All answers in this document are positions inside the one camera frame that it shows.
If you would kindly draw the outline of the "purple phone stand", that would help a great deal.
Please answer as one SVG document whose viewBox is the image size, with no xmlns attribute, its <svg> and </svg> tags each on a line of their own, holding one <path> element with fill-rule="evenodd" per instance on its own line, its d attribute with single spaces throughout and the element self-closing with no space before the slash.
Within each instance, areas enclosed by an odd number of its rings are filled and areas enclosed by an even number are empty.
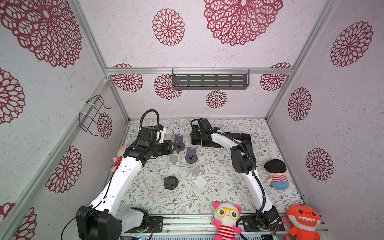
<svg viewBox="0 0 384 240">
<path fill-rule="evenodd" d="M 188 164 L 195 164 L 198 161 L 196 149 L 192 147 L 187 147 L 185 159 Z"/>
<path fill-rule="evenodd" d="M 174 139 L 174 151 L 176 152 L 182 152 L 185 150 L 185 143 L 184 143 L 184 136 L 180 134 L 175 134 Z"/>
</svg>

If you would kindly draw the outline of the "pink white plush with glasses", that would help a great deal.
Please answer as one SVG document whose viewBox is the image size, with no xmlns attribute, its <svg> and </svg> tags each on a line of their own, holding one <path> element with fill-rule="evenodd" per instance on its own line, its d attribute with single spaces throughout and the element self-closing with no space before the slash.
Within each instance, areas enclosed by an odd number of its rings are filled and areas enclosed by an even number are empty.
<svg viewBox="0 0 384 240">
<path fill-rule="evenodd" d="M 231 203 L 214 202 L 214 225 L 218 228 L 215 240 L 235 240 L 236 234 L 240 234 L 242 229 L 236 226 L 240 218 L 242 209 L 240 206 Z"/>
</svg>

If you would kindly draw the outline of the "pink plush with red bow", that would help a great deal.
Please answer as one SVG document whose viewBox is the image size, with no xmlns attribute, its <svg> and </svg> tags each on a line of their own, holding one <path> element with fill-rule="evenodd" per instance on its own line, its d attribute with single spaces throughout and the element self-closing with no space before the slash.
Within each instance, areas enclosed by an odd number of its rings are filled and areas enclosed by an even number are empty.
<svg viewBox="0 0 384 240">
<path fill-rule="evenodd" d="M 111 172 L 114 172 L 119 167 L 127 148 L 127 145 L 123 145 L 118 149 L 116 157 L 113 157 L 114 166 L 111 168 Z"/>
</svg>

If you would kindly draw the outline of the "white phone stand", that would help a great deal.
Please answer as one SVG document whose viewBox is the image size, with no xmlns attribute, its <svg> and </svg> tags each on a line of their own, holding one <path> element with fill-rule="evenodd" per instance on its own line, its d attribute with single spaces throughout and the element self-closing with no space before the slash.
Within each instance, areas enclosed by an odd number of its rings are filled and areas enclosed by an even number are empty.
<svg viewBox="0 0 384 240">
<path fill-rule="evenodd" d="M 202 173 L 202 169 L 201 169 L 200 164 L 191 168 L 191 176 L 192 176 L 192 180 L 195 183 L 195 185 L 197 186 L 197 188 L 200 189 L 207 184 L 207 181 L 203 177 L 203 173 Z"/>
</svg>

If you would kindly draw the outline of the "grey wall shelf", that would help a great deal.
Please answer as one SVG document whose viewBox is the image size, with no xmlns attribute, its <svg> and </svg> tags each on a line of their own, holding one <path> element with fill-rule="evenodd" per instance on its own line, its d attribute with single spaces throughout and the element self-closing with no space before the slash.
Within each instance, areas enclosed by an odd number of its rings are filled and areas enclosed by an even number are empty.
<svg viewBox="0 0 384 240">
<path fill-rule="evenodd" d="M 243 74 L 184 74 L 172 69 L 172 87 L 175 90 L 246 90 L 250 76 Z"/>
</svg>

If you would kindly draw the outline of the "purple phone stand middle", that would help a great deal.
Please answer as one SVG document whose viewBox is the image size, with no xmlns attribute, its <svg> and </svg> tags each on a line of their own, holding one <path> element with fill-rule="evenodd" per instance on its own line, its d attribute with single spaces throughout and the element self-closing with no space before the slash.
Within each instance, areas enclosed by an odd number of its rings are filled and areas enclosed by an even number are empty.
<svg viewBox="0 0 384 240">
<path fill-rule="evenodd" d="M 196 149 L 192 147 L 187 147 L 185 159 L 188 164 L 195 164 L 198 161 Z"/>
</svg>

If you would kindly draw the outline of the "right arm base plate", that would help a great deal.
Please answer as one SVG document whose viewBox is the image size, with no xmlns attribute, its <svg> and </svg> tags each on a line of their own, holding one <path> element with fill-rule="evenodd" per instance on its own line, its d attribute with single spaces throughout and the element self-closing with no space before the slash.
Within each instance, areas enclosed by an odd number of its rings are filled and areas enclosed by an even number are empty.
<svg viewBox="0 0 384 240">
<path fill-rule="evenodd" d="M 242 224 L 246 232 L 284 232 L 286 230 L 281 216 L 270 222 L 259 215 L 242 220 Z"/>
</svg>

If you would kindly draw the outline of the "black-haired boy plush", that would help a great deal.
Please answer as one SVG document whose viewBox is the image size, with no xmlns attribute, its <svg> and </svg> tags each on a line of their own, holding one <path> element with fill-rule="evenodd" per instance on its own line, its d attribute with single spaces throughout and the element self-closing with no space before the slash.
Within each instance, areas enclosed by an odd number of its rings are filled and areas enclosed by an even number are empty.
<svg viewBox="0 0 384 240">
<path fill-rule="evenodd" d="M 279 159 L 273 159 L 264 164 L 264 170 L 269 176 L 266 183 L 276 191 L 285 191 L 290 186 L 290 178 L 286 176 L 287 166 Z"/>
</svg>

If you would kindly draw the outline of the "aluminium mounting rail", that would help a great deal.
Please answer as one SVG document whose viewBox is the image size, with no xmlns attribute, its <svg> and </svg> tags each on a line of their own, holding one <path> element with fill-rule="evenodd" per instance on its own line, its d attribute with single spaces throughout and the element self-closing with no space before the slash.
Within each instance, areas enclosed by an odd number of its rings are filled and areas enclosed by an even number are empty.
<svg viewBox="0 0 384 240">
<path fill-rule="evenodd" d="M 143 229 L 113 231 L 113 240 L 212 240 L 218 228 L 212 214 L 196 215 L 149 215 L 148 226 Z M 286 214 L 281 214 L 278 224 L 261 230 L 251 221 L 241 221 L 239 227 L 248 240 L 285 240 L 291 236 L 293 225 Z"/>
</svg>

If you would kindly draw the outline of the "blue-edged black phone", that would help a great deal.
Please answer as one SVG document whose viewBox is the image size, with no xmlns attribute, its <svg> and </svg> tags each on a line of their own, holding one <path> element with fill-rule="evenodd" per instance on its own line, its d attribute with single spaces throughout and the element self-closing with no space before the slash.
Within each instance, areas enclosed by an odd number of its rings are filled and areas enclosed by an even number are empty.
<svg viewBox="0 0 384 240">
<path fill-rule="evenodd" d="M 241 142 L 242 141 L 242 136 L 240 133 L 230 133 L 230 132 L 225 132 L 226 135 L 230 136 L 231 138 L 235 139 L 236 141 Z"/>
</svg>

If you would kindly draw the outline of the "silver phone stand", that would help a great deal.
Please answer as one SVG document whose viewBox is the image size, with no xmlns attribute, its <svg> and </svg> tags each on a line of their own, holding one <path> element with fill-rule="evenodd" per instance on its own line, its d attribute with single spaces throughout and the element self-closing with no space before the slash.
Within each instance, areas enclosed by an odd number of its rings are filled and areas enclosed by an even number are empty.
<svg viewBox="0 0 384 240">
<path fill-rule="evenodd" d="M 180 171 L 180 159 L 178 154 L 169 155 L 168 173 L 170 175 L 178 175 Z"/>
</svg>

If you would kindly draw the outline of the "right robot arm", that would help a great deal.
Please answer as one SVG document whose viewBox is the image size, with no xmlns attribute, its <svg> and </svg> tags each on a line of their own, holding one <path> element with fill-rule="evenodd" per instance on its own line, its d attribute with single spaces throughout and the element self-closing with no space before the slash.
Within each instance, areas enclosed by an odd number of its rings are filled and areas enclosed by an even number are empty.
<svg viewBox="0 0 384 240">
<path fill-rule="evenodd" d="M 221 146 L 230 151 L 234 170 L 244 178 L 253 196 L 256 212 L 243 218 L 255 218 L 263 228 L 279 221 L 280 215 L 274 204 L 269 200 L 257 171 L 257 159 L 253 152 L 250 139 L 242 139 L 241 134 L 224 132 L 212 127 L 208 119 L 193 119 L 192 142 L 208 143 L 210 147 Z"/>
</svg>

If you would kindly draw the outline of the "red monster plush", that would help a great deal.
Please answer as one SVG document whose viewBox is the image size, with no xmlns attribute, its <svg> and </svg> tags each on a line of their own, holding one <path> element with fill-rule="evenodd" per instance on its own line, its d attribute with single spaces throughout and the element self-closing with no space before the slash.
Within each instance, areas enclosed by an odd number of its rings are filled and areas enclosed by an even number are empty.
<svg viewBox="0 0 384 240">
<path fill-rule="evenodd" d="M 320 215 L 312 208 L 295 205 L 288 210 L 288 219 L 293 224 L 290 234 L 297 240 L 320 240 L 317 227 L 321 224 Z"/>
</svg>

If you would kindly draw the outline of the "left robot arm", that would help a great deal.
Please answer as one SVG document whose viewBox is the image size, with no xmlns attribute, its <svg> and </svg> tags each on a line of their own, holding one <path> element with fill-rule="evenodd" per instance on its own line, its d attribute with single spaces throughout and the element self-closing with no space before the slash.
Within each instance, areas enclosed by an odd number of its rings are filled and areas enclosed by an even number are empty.
<svg viewBox="0 0 384 240">
<path fill-rule="evenodd" d="M 147 161 L 174 152 L 173 142 L 164 139 L 166 131 L 162 125 L 140 127 L 137 139 L 128 145 L 123 157 L 116 160 L 109 183 L 89 206 L 78 209 L 76 223 L 81 240 L 118 240 L 122 233 L 131 229 L 148 227 L 148 212 L 144 209 L 131 208 L 121 218 L 117 217 L 117 212 L 125 193 Z"/>
</svg>

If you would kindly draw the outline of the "purple phone stand far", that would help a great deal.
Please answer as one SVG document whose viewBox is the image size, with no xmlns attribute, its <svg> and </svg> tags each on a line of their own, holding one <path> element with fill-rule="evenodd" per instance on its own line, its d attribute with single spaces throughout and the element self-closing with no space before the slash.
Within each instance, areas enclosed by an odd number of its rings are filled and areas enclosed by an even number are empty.
<svg viewBox="0 0 384 240">
<path fill-rule="evenodd" d="M 185 150 L 185 143 L 184 143 L 184 136 L 180 134 L 175 134 L 174 139 L 174 151 L 176 152 L 182 152 Z"/>
</svg>

